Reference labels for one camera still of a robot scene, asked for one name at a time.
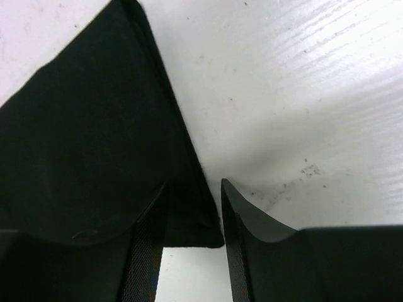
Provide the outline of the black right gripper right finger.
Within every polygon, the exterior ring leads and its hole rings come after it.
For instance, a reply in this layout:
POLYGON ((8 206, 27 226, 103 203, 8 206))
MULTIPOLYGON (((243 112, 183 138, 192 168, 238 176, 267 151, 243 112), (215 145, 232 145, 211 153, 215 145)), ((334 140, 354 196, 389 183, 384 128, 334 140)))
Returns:
POLYGON ((293 229, 221 182, 234 301, 401 301, 402 227, 293 229))

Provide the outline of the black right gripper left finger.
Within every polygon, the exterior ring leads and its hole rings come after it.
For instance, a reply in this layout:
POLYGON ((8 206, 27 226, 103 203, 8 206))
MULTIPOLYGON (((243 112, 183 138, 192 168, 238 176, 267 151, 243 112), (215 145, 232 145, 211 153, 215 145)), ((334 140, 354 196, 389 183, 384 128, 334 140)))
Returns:
POLYGON ((167 224, 164 183, 105 243, 65 246, 1 227, 1 301, 154 301, 167 224))

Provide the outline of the black tank top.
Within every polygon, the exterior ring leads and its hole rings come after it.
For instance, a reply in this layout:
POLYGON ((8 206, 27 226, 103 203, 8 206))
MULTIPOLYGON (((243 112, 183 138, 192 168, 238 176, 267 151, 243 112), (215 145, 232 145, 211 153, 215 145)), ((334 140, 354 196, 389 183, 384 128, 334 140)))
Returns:
POLYGON ((165 245, 224 244, 145 12, 112 1, 1 108, 1 224, 88 245, 171 189, 165 245))

